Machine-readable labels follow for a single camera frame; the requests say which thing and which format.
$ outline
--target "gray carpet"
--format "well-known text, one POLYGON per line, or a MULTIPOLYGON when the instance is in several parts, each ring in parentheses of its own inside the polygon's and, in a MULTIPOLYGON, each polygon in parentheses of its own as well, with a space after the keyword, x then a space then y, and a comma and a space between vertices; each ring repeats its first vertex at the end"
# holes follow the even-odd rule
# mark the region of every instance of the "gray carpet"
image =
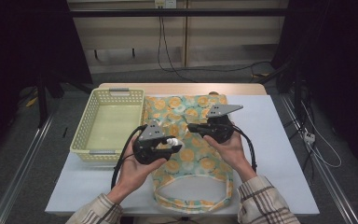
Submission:
MULTIPOLYGON (((214 66, 208 67, 208 69, 228 70, 242 67, 244 65, 214 66)), ((264 74, 270 71, 271 68, 266 64, 253 67, 253 74, 264 74)), ((93 75, 94 84, 89 85, 89 87, 97 87, 103 82, 192 82, 188 80, 190 78, 196 82, 246 83, 258 79, 258 77, 252 79, 252 69, 250 68, 231 72, 188 70, 178 71, 178 73, 187 79, 179 77, 174 72, 161 70, 93 75)), ((77 124, 88 101, 88 95, 71 85, 62 84, 62 86, 65 89, 63 98, 49 99, 50 104, 59 101, 60 107, 11 209, 7 223, 64 223, 67 220, 67 217, 46 214, 44 210, 66 160, 77 124)), ((282 124, 286 124, 291 119, 283 106, 280 94, 276 91, 275 82, 271 80, 265 87, 272 97, 282 124)), ((4 133, 0 143, 0 199, 21 164, 22 157, 30 146, 38 125, 37 104, 31 107, 25 107, 24 104, 19 107, 13 122, 10 124, 9 131, 4 133)), ((312 102, 312 108, 318 131, 337 150, 342 159, 342 165, 339 168, 331 168, 331 171, 358 216, 358 160, 352 156, 345 140, 332 131, 333 127, 328 118, 324 116, 323 111, 318 108, 316 101, 312 102)), ((296 132, 294 125, 288 125, 285 130, 288 137, 296 132)), ((320 137, 317 135, 317 147, 324 159, 331 163, 337 163, 337 156, 323 140, 319 139, 320 137)), ((308 155, 303 141, 297 134, 291 138, 291 143, 298 161, 302 165, 308 155)), ((313 169, 312 174, 310 162, 308 162, 304 175, 310 182, 310 189, 321 214, 312 217, 300 217, 300 220, 303 223, 345 223, 316 168, 313 169)))

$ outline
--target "cloth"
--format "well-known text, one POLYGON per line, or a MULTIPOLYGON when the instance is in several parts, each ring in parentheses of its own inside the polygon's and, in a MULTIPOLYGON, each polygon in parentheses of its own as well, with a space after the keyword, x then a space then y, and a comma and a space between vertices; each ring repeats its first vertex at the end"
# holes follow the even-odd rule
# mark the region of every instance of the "cloth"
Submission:
MULTIPOLYGON (((238 213, 239 223, 299 224, 296 216, 290 212, 289 207, 282 195, 264 176, 256 176, 243 183, 238 188, 238 192, 241 198, 241 208, 238 213)), ((122 208, 118 204, 109 202, 109 200, 102 194, 92 203, 86 204, 77 210, 67 223, 97 223, 99 219, 102 219, 102 217, 111 217, 103 219, 103 222, 101 223, 116 224, 119 223, 121 214, 122 208)), ((153 221, 152 217, 140 217, 135 220, 139 223, 153 223, 151 222, 153 221)), ((172 220, 172 217, 167 217, 165 220, 170 221, 172 220)), ((181 223, 181 220, 176 219, 175 222, 170 223, 181 223)))
POLYGON ((173 135, 185 143, 185 148, 172 154, 164 165, 152 173, 155 200, 161 206, 177 212, 198 214, 229 203, 233 189, 232 168, 198 133, 187 129, 188 123, 205 123, 206 114, 213 105, 226 104, 225 95, 145 97, 144 123, 155 120, 165 135, 173 135), (221 199, 182 199, 161 193, 173 182, 200 176, 225 183, 226 191, 220 192, 221 199))

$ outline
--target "white table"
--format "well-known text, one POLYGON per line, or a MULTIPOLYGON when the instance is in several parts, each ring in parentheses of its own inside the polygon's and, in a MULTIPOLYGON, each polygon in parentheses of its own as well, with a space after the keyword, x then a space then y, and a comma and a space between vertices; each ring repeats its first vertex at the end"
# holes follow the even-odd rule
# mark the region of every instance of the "white table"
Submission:
MULTIPOLYGON (((252 140, 258 165, 257 173, 266 176, 279 190, 294 214, 319 214, 316 202, 270 97, 267 95, 228 95, 227 100, 229 104, 244 106, 244 109, 231 113, 230 117, 252 140)), ((250 158, 246 141, 242 142, 245 154, 247 158, 250 158)), ((73 214, 83 204, 89 203, 100 193, 107 193, 110 190, 112 173, 112 164, 83 162, 77 155, 69 153, 46 212, 56 215, 73 214)), ((189 185, 177 187, 175 192, 184 197, 189 197, 191 195, 186 194, 195 194, 195 192, 215 197, 220 186, 211 186, 209 182, 201 178, 193 182, 191 187, 189 185)), ((240 178, 234 172, 234 188, 240 184, 240 178)), ((228 206, 208 215, 236 216, 239 201, 239 194, 234 190, 228 206)), ((154 201, 150 176, 121 205, 125 216, 184 215, 164 209, 154 201)))

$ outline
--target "person's right hand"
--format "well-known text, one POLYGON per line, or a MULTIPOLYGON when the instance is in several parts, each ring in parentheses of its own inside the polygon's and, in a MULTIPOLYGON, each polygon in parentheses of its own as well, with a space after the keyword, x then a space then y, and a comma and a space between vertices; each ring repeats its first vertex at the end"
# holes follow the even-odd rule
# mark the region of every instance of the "person's right hand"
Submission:
POLYGON ((204 135, 203 139, 219 152, 222 159, 228 165, 238 172, 242 182, 257 176, 255 171, 252 169, 251 164, 245 158, 241 135, 239 133, 234 132, 230 139, 221 144, 218 144, 209 135, 204 135))

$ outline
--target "yellow basket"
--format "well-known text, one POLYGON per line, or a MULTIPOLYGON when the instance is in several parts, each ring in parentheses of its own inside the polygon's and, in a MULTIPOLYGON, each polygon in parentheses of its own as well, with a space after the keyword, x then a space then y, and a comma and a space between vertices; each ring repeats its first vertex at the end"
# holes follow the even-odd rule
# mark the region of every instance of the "yellow basket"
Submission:
POLYGON ((142 123, 144 100, 143 90, 93 90, 70 151, 82 161, 116 162, 130 134, 142 123))

